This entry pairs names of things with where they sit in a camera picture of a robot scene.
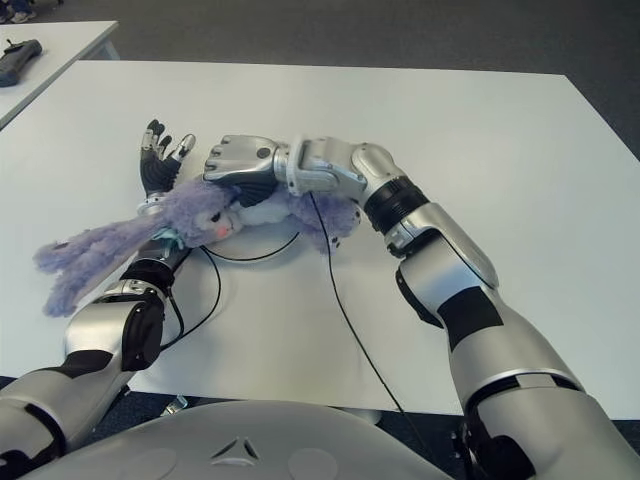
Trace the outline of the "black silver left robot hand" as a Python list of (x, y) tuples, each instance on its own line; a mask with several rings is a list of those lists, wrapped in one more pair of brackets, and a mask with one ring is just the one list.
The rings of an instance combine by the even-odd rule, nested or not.
[(182, 163), (193, 150), (196, 137), (185, 135), (168, 152), (173, 138), (165, 133), (165, 125), (157, 119), (149, 122), (144, 130), (139, 159), (139, 174), (147, 199), (166, 194), (174, 187)]

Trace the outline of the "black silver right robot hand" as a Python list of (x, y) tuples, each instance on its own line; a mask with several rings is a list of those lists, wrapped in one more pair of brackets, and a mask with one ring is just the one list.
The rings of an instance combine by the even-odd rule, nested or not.
[(226, 135), (211, 149), (203, 180), (230, 189), (242, 207), (255, 206), (284, 184), (289, 150), (264, 137)]

